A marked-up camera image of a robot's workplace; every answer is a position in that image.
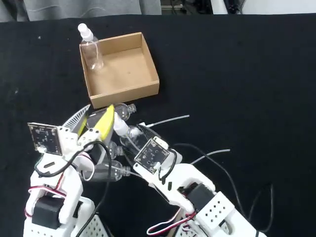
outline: open cardboard box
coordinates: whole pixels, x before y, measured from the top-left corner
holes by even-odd
[[[100,40],[104,68],[91,71],[80,47],[84,79],[94,108],[156,95],[159,78],[141,32]]]

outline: wire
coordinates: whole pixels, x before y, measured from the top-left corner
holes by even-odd
[[[188,231],[192,232],[192,233],[194,234],[193,236],[197,236],[197,235],[198,235],[194,230],[191,230],[191,229],[189,229],[189,228],[187,228],[187,227],[189,227],[189,225],[184,225],[184,226],[182,226],[182,230],[183,230],[184,232],[188,232]]]
[[[97,62],[99,62],[99,48],[98,48],[98,45],[97,45],[97,43],[96,42],[94,42],[94,41],[89,41],[89,42],[91,42],[92,44],[94,44],[95,45],[95,47],[96,47],[96,51],[97,51]]]
[[[39,158],[39,160],[35,163],[34,168],[37,167],[37,165],[41,162],[41,160],[43,159],[44,154],[42,154]]]
[[[221,152],[230,152],[231,149],[224,149],[224,150],[218,150],[218,151],[214,151],[214,152],[209,152],[207,153],[208,156],[211,156],[213,154],[216,154],[216,153],[221,153]],[[195,161],[191,162],[190,164],[195,164],[197,162],[199,162],[201,159],[203,159],[205,156],[201,156],[200,158],[197,158]]]
[[[154,230],[155,228],[157,228],[158,226],[164,225],[164,224],[168,224],[168,223],[172,222],[172,221],[177,217],[177,215],[179,214],[180,210],[181,210],[181,208],[179,208],[179,210],[176,212],[176,214],[175,214],[173,217],[171,217],[171,219],[169,219],[168,221],[161,222],[161,223],[159,223],[159,224],[156,224],[156,225],[154,225],[154,226],[149,227],[149,228],[147,229],[147,231],[146,231],[147,235],[149,235],[149,236],[160,235],[160,234],[162,234],[162,233],[164,233],[164,232],[166,232],[166,231],[169,231],[170,229],[172,229],[172,228],[174,228],[174,227],[177,227],[177,226],[179,226],[179,225],[181,225],[181,224],[183,224],[183,223],[185,223],[185,222],[191,220],[191,219],[196,215],[196,213],[193,213],[193,214],[191,214],[191,215],[188,215],[188,214],[187,214],[187,215],[186,215],[186,216],[187,216],[186,218],[184,218],[184,219],[182,219],[182,220],[180,220],[180,221],[177,221],[177,222],[171,224],[170,226],[168,226],[168,227],[166,227],[166,228],[164,228],[164,229],[161,229],[161,230],[159,230],[159,231],[156,231],[156,232],[151,233],[151,231]]]
[[[60,188],[61,181],[62,181],[63,178],[64,178],[64,174],[62,174],[62,175],[59,177],[59,180],[58,180],[58,182],[57,182],[57,185],[56,185],[55,190],[58,190],[58,189]]]
[[[79,156],[77,156],[77,157],[80,157],[80,156],[87,158],[87,159],[91,162],[91,164],[92,164],[92,173],[91,173],[91,175],[90,175],[89,178],[86,178],[85,175],[84,175],[84,172],[81,171],[81,175],[82,175],[83,180],[86,181],[86,182],[89,182],[89,181],[93,178],[93,176],[94,176],[94,174],[95,174],[95,165],[94,165],[94,163],[93,163],[93,161],[92,161],[92,159],[91,159],[91,157],[89,156],[88,153],[82,152],[82,153],[81,153]]]
[[[251,205],[251,209],[250,209],[250,212],[249,212],[249,216],[248,216],[248,221],[250,222],[251,221],[251,218],[252,218],[252,214],[253,214],[253,210],[258,202],[258,199],[259,197],[261,196],[262,192],[263,192],[264,188],[262,188],[256,195],[255,199],[253,200],[252,202],[252,205]],[[273,222],[273,219],[274,219],[274,186],[273,184],[270,184],[270,218],[269,218],[269,223],[267,225],[267,227],[263,230],[259,230],[260,232],[262,233],[266,233],[270,230],[271,226],[272,226],[272,222]]]
[[[126,159],[126,161],[128,162],[128,164],[131,166],[131,167],[133,167],[133,162],[127,157],[127,155],[125,154],[125,152],[124,152],[124,157],[125,157],[125,159]]]
[[[184,119],[184,118],[188,118],[188,117],[190,117],[190,115],[183,115],[183,116],[179,116],[179,117],[175,117],[175,118],[169,118],[169,119],[166,119],[166,120],[163,120],[163,121],[159,121],[159,122],[148,124],[148,125],[146,125],[146,127],[152,127],[152,126],[155,126],[155,125],[158,125],[158,124],[162,124],[162,123],[165,123],[165,122],[170,122],[170,121],[174,121],[174,120],[178,120],[178,119]]]
[[[237,6],[237,10],[239,11],[239,13],[240,13],[241,15],[243,15],[242,7]]]
[[[191,9],[187,5],[183,5],[184,9],[187,10],[190,15],[194,15],[194,13],[191,11]]]
[[[57,191],[55,189],[52,189],[50,187],[47,187],[47,186],[32,186],[29,188],[29,193],[34,190],[34,189],[41,189],[41,190],[45,190],[46,192],[49,192],[49,193],[52,193],[52,194],[55,194],[55,195],[58,195],[60,197],[63,197],[65,198],[66,197],[66,194],[60,192],[60,191]]]
[[[136,146],[136,144],[132,141],[132,139],[130,139],[129,136],[126,137],[128,139],[128,141],[133,145],[133,147],[139,152],[140,149]]]
[[[205,156],[206,158],[208,158],[211,162],[213,162],[215,165],[217,165],[219,168],[221,168],[221,170],[223,170],[229,181],[231,182],[232,184],[232,187],[233,187],[233,190],[234,190],[234,193],[236,195],[236,199],[237,199],[237,203],[238,203],[238,206],[240,208],[240,211],[241,211],[241,214],[243,216],[246,216],[245,215],[245,212],[242,208],[242,205],[241,205],[241,202],[240,202],[240,199],[239,199],[239,195],[238,195],[238,191],[237,191],[237,188],[236,188],[236,185],[235,185],[235,182],[233,180],[233,178],[231,177],[230,173],[221,165],[219,164],[218,162],[216,162],[215,160],[213,160],[211,157],[209,157],[204,151],[202,151],[200,148],[196,147],[195,145],[192,145],[192,144],[189,144],[189,143],[176,143],[173,145],[174,147],[178,146],[178,147],[190,147],[190,148],[193,148],[195,149],[196,151],[198,151],[199,153],[201,153],[203,156]]]
[[[106,148],[106,146],[100,142],[100,141],[92,141],[92,142],[89,142],[87,144],[85,144],[83,146],[83,148],[80,150],[80,151],[77,151],[72,157],[71,159],[66,163],[65,166],[63,166],[61,169],[57,170],[56,172],[54,173],[42,173],[38,170],[37,166],[38,166],[38,163],[41,161],[41,159],[35,164],[34,166],[34,170],[37,172],[37,174],[39,174],[40,177],[45,177],[45,178],[50,178],[50,177],[54,177],[62,172],[64,172],[73,162],[74,160],[76,159],[76,157],[81,153],[83,152],[88,146],[90,145],[95,145],[95,144],[99,144],[101,146],[103,146],[103,148]]]
[[[132,172],[132,171],[128,171],[128,170],[125,170],[125,169],[121,169],[121,168],[118,168],[118,167],[115,167],[115,166],[112,166],[112,169],[116,169],[116,170],[119,170],[119,171],[124,171],[124,172],[126,172],[126,173],[129,173],[129,174],[135,175],[135,176],[137,176],[137,177],[143,178],[143,177],[140,176],[139,174],[136,174],[136,173],[134,173],[134,172]]]
[[[94,142],[90,142],[90,145],[92,144],[100,144],[105,152],[107,153],[107,157],[109,160],[109,173],[108,173],[108,179],[110,179],[111,177],[111,168],[112,168],[112,160],[111,160],[111,154],[109,152],[109,149],[104,145],[103,142],[100,141],[94,141]],[[106,187],[103,193],[103,196],[101,197],[101,200],[99,201],[99,204],[95,207],[94,211],[91,213],[91,216],[89,217],[89,219],[86,221],[86,223],[83,225],[83,227],[79,230],[79,232],[77,233],[76,237],[80,237],[80,235],[82,234],[82,232],[85,230],[85,228],[89,225],[89,223],[91,222],[91,220],[93,219],[94,215],[97,213],[97,211],[99,210],[100,206],[104,203],[105,201],[105,197],[109,191],[109,186],[110,186],[110,182],[106,182]]]
[[[170,0],[170,6],[171,6],[171,9],[172,9],[172,13],[173,14],[175,14],[175,15],[177,15],[177,12],[176,12],[176,10],[174,9],[174,5],[173,5],[173,2],[172,2],[173,0]]]
[[[26,216],[26,217],[32,217],[32,215],[30,215],[27,211],[26,211],[26,209],[24,209],[24,215]]]
[[[167,178],[167,177],[169,176],[169,174],[173,171],[174,166],[176,165],[176,162],[177,162],[177,158],[178,158],[177,153],[176,153],[174,150],[169,150],[169,151],[174,154],[173,161],[172,161],[172,164],[171,164],[170,169],[169,169],[168,172],[167,172],[165,175],[163,175],[161,178],[160,178],[161,167],[159,168],[159,172],[158,172],[158,178],[159,178],[160,181],[162,181],[162,184],[165,184],[166,178]]]

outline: perforated plate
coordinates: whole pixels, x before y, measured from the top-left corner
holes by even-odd
[[[194,237],[194,236],[196,236],[196,233],[195,233],[195,232],[182,230],[182,226],[183,226],[183,225],[184,225],[184,224],[182,224],[182,225],[178,228],[178,230],[177,230],[177,232],[176,232],[176,234],[175,234],[174,237]]]
[[[109,237],[99,216],[95,215],[90,224],[85,228],[81,237]]]
[[[56,230],[35,225],[31,219],[25,220],[23,237],[74,237],[71,234],[74,229],[74,223],[70,222],[67,225],[62,225]],[[87,228],[83,231],[80,237],[109,237],[105,231],[100,218],[95,215]]]
[[[63,127],[67,127],[71,132],[80,135],[83,126],[86,124],[88,118],[88,109],[90,105],[83,107],[81,110],[72,115],[64,124]]]
[[[211,230],[220,225],[235,206],[222,192],[215,197],[196,215],[196,219],[202,226],[208,226]]]

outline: white bottle cap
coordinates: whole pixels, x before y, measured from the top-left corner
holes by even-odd
[[[92,40],[93,40],[93,33],[92,33],[92,31],[87,27],[86,24],[84,24],[84,23],[79,24],[79,25],[78,25],[78,30],[79,30],[80,35],[81,35],[81,37],[82,37],[82,39],[83,39],[84,41],[89,42],[89,41],[92,41]]]
[[[128,133],[128,125],[124,120],[121,119],[121,117],[117,114],[117,112],[114,113],[114,131],[117,133],[118,136],[124,136]]]

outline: bottle cap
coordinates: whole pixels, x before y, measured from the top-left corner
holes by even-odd
[[[130,167],[123,166],[121,172],[122,172],[122,176],[130,176]]]
[[[117,147],[117,156],[123,156],[123,155],[124,155],[123,147],[121,146]]]
[[[121,117],[117,114],[117,112],[114,113],[114,131],[117,133],[118,136],[124,136],[128,133],[128,125],[124,120],[121,119]]]
[[[82,39],[83,39],[84,41],[89,42],[89,41],[92,41],[92,40],[93,40],[93,33],[92,33],[92,31],[87,27],[86,24],[84,24],[84,23],[79,24],[79,25],[78,25],[78,30],[79,30],[80,35],[81,35],[81,37],[82,37]]]
[[[130,104],[127,106],[128,111],[132,114],[136,112],[136,105],[135,104]]]

